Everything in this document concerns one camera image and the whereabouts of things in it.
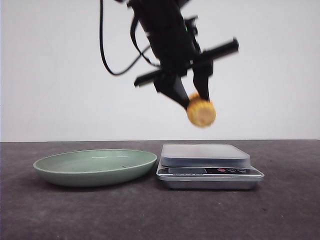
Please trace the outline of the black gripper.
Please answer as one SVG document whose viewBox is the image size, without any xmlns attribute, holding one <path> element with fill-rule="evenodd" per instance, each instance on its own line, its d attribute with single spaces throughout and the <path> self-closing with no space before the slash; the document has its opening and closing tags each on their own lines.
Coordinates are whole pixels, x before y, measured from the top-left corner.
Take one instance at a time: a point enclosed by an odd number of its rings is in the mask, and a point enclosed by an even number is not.
<svg viewBox="0 0 320 240">
<path fill-rule="evenodd" d="M 127 3 L 134 12 L 130 28 L 133 45 L 138 45 L 136 26 L 140 24 L 153 54 L 160 61 L 158 70 L 138 76 L 134 85 L 153 82 L 158 93 L 186 110 L 190 100 L 181 77 L 192 68 L 193 84 L 199 96 L 209 101 L 209 77 L 213 75 L 213 61 L 237 52 L 239 42 L 234 38 L 218 47 L 201 51 L 196 40 L 196 18 L 185 19 L 181 14 L 185 4 L 185 0 L 130 0 Z"/>
</svg>

